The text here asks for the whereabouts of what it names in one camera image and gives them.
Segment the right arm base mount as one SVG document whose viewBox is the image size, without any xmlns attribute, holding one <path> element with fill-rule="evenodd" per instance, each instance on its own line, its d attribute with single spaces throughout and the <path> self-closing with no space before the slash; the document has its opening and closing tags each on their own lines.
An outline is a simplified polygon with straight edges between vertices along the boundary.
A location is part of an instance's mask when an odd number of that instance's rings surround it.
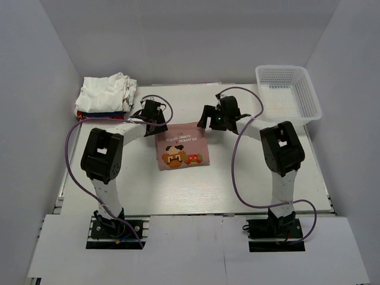
<svg viewBox="0 0 380 285">
<path fill-rule="evenodd" d="M 268 224 L 267 219 L 249 219 L 242 226 L 248 234 L 250 252 L 304 252 L 304 241 L 293 244 L 303 238 L 302 227 L 297 218 L 292 225 L 286 226 L 278 233 Z"/>
</svg>

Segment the pink t-shirt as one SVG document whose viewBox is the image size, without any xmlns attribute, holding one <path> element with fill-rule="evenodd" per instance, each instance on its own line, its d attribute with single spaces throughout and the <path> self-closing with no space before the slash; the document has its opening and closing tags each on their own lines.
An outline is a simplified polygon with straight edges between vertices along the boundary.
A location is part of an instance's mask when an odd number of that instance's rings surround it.
<svg viewBox="0 0 380 285">
<path fill-rule="evenodd" d="M 159 170 L 175 170 L 210 164 L 205 129 L 196 122 L 172 124 L 155 136 Z"/>
</svg>

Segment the white plastic mesh basket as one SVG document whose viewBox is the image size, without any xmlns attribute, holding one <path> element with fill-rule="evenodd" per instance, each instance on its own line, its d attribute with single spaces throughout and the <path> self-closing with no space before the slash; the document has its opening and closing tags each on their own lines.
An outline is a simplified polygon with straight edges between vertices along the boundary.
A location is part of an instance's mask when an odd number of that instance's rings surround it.
<svg viewBox="0 0 380 285">
<path fill-rule="evenodd" d="M 322 110 L 307 70 L 293 65 L 255 68 L 264 116 L 272 122 L 302 126 L 322 118 Z"/>
</svg>

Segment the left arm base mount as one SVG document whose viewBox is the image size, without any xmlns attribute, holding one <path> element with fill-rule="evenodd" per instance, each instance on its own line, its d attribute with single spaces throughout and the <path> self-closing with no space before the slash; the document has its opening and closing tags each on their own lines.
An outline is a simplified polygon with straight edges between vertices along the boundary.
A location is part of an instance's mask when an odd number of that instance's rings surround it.
<svg viewBox="0 0 380 285">
<path fill-rule="evenodd" d="M 126 221 L 134 228 L 144 246 L 148 237 L 149 218 L 126 217 Z M 120 233 L 112 233 L 91 217 L 90 228 L 88 231 L 86 249 L 94 250 L 141 250 L 142 247 L 132 230 L 127 226 L 122 226 Z"/>
</svg>

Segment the white t-shirt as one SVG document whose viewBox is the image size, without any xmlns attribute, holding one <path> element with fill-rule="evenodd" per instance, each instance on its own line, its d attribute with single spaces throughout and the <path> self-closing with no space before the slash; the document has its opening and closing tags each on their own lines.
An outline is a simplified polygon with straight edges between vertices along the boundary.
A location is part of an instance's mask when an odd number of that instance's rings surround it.
<svg viewBox="0 0 380 285">
<path fill-rule="evenodd" d="M 75 111 L 85 113 L 129 112 L 133 106 L 137 80 L 122 72 L 110 77 L 84 77 L 75 101 Z"/>
</svg>

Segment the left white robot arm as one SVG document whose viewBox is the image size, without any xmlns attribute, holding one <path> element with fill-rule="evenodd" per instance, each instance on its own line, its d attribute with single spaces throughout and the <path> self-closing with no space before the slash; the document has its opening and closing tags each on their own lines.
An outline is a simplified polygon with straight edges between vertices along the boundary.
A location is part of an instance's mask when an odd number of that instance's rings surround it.
<svg viewBox="0 0 380 285">
<path fill-rule="evenodd" d="M 94 128 L 88 136 L 81 169 L 92 182 L 96 197 L 100 200 L 94 216 L 113 237 L 122 235 L 126 225 L 116 186 L 123 148 L 138 138 L 167 131 L 162 105 L 148 97 L 142 101 L 142 109 L 132 115 L 134 122 L 109 129 Z"/>
</svg>

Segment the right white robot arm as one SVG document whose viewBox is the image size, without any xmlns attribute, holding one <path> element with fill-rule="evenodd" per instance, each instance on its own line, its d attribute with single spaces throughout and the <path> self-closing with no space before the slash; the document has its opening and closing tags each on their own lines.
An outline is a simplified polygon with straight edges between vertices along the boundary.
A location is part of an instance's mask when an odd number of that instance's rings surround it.
<svg viewBox="0 0 380 285">
<path fill-rule="evenodd" d="M 289 121 L 269 123 L 253 116 L 242 114 L 238 102 L 233 96 L 216 95 L 216 106 L 205 105 L 197 127 L 216 131 L 231 131 L 237 135 L 232 154 L 231 176 L 234 192 L 238 200 L 247 207 L 268 210 L 269 232 L 277 237 L 289 231 L 295 221 L 293 193 L 295 178 L 305 159 L 305 152 L 299 141 L 294 126 Z M 243 136 L 261 142 L 264 160 L 272 174 L 271 204 L 256 206 L 249 204 L 240 196 L 235 179 L 235 158 L 239 142 Z"/>
</svg>

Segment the red blue folded shirt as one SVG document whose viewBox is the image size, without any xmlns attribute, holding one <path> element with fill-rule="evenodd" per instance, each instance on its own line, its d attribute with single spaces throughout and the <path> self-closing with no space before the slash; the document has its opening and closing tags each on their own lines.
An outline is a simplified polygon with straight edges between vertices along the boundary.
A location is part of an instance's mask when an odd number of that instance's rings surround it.
<svg viewBox="0 0 380 285">
<path fill-rule="evenodd" d="M 126 119 L 127 114 L 128 113 L 124 111 L 88 113 L 88 112 L 79 111 L 77 108 L 74 109 L 74 115 L 80 121 L 85 120 L 85 119 L 90 119 L 90 118 L 124 120 Z"/>
</svg>

